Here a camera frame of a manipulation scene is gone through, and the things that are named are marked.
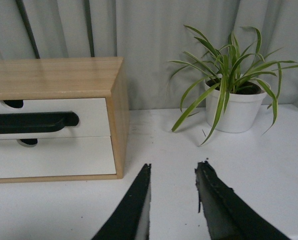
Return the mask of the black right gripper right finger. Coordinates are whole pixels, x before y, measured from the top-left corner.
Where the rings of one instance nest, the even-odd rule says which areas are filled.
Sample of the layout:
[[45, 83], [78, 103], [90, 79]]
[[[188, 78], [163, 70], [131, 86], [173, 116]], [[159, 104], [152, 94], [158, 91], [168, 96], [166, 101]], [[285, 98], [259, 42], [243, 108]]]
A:
[[195, 169], [199, 209], [212, 240], [288, 240], [284, 233], [249, 207], [216, 174], [208, 161]]

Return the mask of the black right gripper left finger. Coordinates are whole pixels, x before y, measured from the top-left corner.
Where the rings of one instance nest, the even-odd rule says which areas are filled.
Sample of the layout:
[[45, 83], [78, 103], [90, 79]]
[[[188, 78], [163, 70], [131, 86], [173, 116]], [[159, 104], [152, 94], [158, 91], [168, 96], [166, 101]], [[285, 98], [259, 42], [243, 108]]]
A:
[[95, 234], [95, 240], [148, 240], [151, 164], [144, 164], [121, 202]]

